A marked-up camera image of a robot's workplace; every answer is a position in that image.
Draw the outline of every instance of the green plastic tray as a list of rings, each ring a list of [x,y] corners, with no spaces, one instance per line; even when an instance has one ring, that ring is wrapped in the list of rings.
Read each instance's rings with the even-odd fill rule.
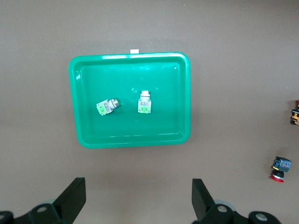
[[[190,136],[190,62],[182,53],[78,56],[69,65],[79,143],[86,148],[172,145]],[[137,112],[149,90],[151,113]],[[119,98],[101,116],[96,104]]]

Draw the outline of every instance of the red base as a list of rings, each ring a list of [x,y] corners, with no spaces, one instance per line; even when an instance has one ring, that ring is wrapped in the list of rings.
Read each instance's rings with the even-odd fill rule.
[[[284,183],[283,180],[278,179],[278,178],[276,178],[276,177],[274,177],[274,176],[271,176],[271,179],[274,180],[274,181],[276,181],[276,182],[278,182],[278,183]]]

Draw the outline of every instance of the silver bolt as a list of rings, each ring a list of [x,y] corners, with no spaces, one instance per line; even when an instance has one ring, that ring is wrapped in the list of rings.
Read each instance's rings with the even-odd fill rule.
[[[43,212],[43,211],[46,211],[46,210],[47,210],[47,207],[40,207],[36,211],[40,213],[40,212]]]
[[[261,213],[257,213],[256,218],[258,220],[261,220],[261,221],[267,221],[268,220],[267,217],[264,214],[261,214]]]
[[[225,208],[223,205],[220,205],[220,206],[218,206],[218,211],[220,211],[220,212],[227,212],[228,210],[227,210],[227,208]]]

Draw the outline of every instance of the white tag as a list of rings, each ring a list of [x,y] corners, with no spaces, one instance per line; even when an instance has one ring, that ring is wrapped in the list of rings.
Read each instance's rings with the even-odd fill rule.
[[[130,54],[139,54],[139,49],[131,49]]]

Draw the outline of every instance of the gray floor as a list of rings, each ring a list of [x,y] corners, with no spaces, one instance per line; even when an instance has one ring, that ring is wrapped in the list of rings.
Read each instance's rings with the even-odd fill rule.
[[[68,63],[79,55],[181,51],[192,64],[183,145],[88,150],[78,142]],[[299,1],[3,0],[0,210],[16,216],[84,176],[76,224],[189,224],[192,178],[241,215],[299,220]],[[276,155],[292,160],[269,179]]]

